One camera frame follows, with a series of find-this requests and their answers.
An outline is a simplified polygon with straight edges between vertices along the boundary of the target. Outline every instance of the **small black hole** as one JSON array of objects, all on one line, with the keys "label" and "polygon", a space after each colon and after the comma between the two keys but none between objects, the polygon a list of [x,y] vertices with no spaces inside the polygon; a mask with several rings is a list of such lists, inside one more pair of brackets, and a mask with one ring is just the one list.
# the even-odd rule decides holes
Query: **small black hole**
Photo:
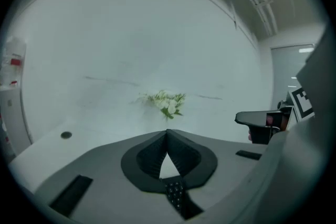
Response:
[{"label": "small black hole", "polygon": [[63,132],[63,133],[61,133],[61,137],[63,139],[68,139],[68,138],[72,137],[72,133],[70,133],[70,132]]}]

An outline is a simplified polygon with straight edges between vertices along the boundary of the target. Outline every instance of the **white wall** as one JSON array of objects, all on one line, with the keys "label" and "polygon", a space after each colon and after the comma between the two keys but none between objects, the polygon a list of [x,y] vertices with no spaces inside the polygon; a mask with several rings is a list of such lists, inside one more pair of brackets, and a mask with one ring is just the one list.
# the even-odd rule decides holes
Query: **white wall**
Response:
[{"label": "white wall", "polygon": [[[175,128],[248,142],[235,114],[268,105],[259,52],[209,0],[37,0],[10,34],[27,43],[34,141],[72,119],[118,137]],[[187,94],[183,117],[134,102],[161,89]]]},{"label": "white wall", "polygon": [[317,44],[325,29],[325,23],[320,22],[297,28],[290,28],[279,32],[277,35],[264,39],[259,43],[261,73],[264,89],[265,104],[270,109],[273,96],[273,63],[272,48],[280,48],[295,45]]}]

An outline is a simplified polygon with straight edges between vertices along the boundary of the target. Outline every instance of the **white flower bouquet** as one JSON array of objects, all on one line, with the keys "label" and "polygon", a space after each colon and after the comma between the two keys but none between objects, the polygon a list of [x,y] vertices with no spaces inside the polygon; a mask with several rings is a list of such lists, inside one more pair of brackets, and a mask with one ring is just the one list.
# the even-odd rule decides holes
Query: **white flower bouquet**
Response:
[{"label": "white flower bouquet", "polygon": [[143,94],[142,99],[159,108],[167,119],[173,119],[173,115],[183,116],[180,113],[180,109],[185,101],[185,93],[172,95],[165,91],[159,91],[157,94],[153,95]]}]

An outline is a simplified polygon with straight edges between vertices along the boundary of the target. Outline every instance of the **black rectangular slot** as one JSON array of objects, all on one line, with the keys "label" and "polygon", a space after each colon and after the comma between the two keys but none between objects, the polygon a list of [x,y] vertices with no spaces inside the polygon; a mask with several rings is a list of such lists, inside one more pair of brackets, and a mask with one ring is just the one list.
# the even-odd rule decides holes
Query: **black rectangular slot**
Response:
[{"label": "black rectangular slot", "polygon": [[63,216],[69,217],[92,181],[93,179],[89,177],[78,175],[49,206]]},{"label": "black rectangular slot", "polygon": [[255,160],[259,160],[261,157],[261,154],[259,153],[254,153],[254,152],[249,152],[249,151],[238,151],[236,153],[236,155],[241,156],[241,157],[245,157],[245,158],[249,158],[249,159],[255,159]]}]

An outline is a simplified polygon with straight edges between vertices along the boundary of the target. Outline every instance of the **ceiling light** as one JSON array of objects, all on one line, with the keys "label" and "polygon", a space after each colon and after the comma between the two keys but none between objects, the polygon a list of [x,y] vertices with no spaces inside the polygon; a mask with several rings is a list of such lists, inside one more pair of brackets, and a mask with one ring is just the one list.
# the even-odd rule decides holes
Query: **ceiling light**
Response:
[{"label": "ceiling light", "polygon": [[305,49],[299,49],[299,53],[304,53],[304,52],[312,52],[314,48],[305,48]]}]

